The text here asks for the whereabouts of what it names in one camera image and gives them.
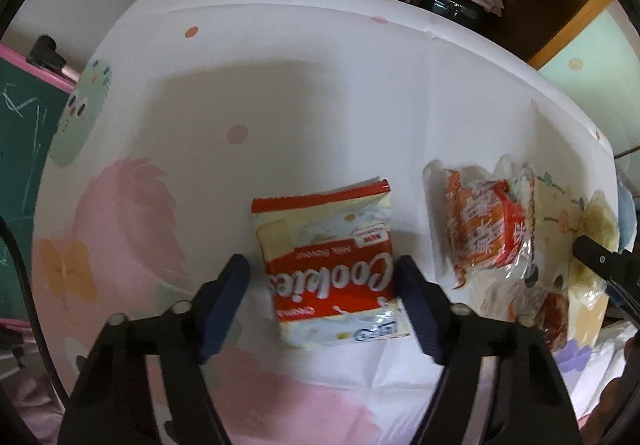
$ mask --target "chalkboard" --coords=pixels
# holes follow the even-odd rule
[[[0,215],[31,271],[42,169],[68,92],[0,58]],[[14,263],[0,241],[0,317],[28,320]]]

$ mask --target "orange dot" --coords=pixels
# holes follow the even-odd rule
[[[184,36],[187,37],[188,39],[190,39],[197,32],[198,32],[198,27],[197,26],[193,26],[193,27],[189,28],[187,31],[184,32]]]

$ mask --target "blue gripper pad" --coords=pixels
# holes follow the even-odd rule
[[[398,297],[402,299],[422,352],[433,357],[437,364],[445,365],[449,354],[446,337],[454,320],[449,299],[440,286],[424,279],[409,255],[396,261],[394,275]]]
[[[220,352],[249,286],[249,262],[235,253],[215,281],[206,282],[193,298],[192,311],[200,335],[198,362]]]

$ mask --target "cartoon face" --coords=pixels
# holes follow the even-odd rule
[[[58,122],[49,157],[58,167],[69,165],[80,154],[102,110],[111,85],[111,68],[101,60],[85,67]]]

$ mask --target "metal bolt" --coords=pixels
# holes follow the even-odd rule
[[[109,326],[119,326],[126,320],[127,316],[124,313],[114,313],[107,319],[107,322]]]
[[[452,304],[451,311],[456,315],[460,315],[461,317],[468,317],[471,313],[473,313],[473,310],[462,302],[456,302],[455,304]]]
[[[524,326],[526,328],[532,328],[536,325],[536,321],[533,320],[533,317],[530,317],[529,315],[520,315],[518,317],[518,322],[521,326]]]
[[[171,311],[176,315],[180,315],[181,313],[187,313],[191,309],[191,301],[190,300],[178,300],[173,306],[171,306]]]

